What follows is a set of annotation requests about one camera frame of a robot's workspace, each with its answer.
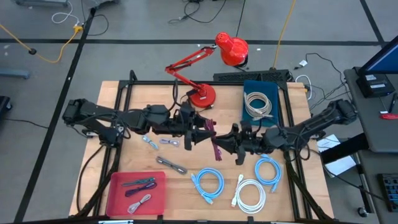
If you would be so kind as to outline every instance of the red desk lamp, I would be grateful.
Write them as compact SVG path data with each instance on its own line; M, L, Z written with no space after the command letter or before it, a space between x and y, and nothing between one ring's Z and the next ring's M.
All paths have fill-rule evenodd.
M243 39L230 37L227 33L220 32L216 36L216 45L204 47L188 57L185 57L180 61L167 66L165 69L167 73L193 87L193 93L189 94L190 92L188 92L187 95L191 102L200 108L207 108L214 103L216 100L216 91L214 91L214 88L210 85L194 83L192 80L180 75L178 71L185 67L189 67L195 62L211 55L217 47L220 47L221 58L226 65L241 67L244 66L248 61L248 43L246 43L246 41Z

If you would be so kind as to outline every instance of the lamp base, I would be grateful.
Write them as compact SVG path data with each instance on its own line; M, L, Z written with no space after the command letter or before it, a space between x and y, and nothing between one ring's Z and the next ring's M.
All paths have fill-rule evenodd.
M200 84L199 86L201 87L201 91L189 96L189 99L195 106L207 108L216 101L216 91L207 84Z

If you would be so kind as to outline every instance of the yellow cable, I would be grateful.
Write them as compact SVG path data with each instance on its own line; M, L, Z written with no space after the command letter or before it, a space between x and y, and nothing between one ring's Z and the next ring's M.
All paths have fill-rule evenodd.
M280 33L280 36L279 36L278 46L276 47L275 59L274 59L274 64L272 65L272 68L275 68L275 66L276 66L276 61L278 60L278 54L279 54L280 41L282 40L282 37L284 36L286 25L287 25L287 23L288 23L288 21L290 19L290 16L292 15L293 8L294 8L295 4L296 4L296 0L293 0L292 6L290 7L289 14L286 17L286 21L285 21L284 27L282 28L282 32Z
M8 33L12 38L14 38L19 44L21 44L23 47L25 47L27 50L31 51L32 49L27 46L26 44L24 44L22 41L20 41L14 34L12 34L7 28L5 28L3 25L0 24L0 28L2 28L4 31L6 31L6 33ZM80 31L83 30L83 28L81 26L74 26L73 30L75 31L75 33L70 37L70 39L61 47L61 51L60 51L60 55L58 56L58 59L56 60L49 60L43 56L41 56L40 54L36 54L39 58L41 58L42 60L45 60L48 63L58 63L61 58L62 58L62 54L63 54L63 49L73 40L73 38L76 37L77 33L79 33Z

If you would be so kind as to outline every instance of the purple cable tie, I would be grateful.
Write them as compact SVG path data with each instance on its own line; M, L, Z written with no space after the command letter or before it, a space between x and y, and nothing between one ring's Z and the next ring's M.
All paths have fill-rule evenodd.
M214 131L214 125L213 125L213 120L212 119L207 119L206 120L205 129L208 130L208 131ZM215 140L216 140L215 136L211 137L211 143L213 145L214 155L216 157L216 161L222 161L221 150L218 149L218 146L215 144Z

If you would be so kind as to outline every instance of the blue screen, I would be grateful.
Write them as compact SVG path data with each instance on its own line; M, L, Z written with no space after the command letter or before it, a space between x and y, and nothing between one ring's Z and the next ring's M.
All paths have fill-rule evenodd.
M367 71L383 71L398 73L398 45L391 48L379 60L375 61Z

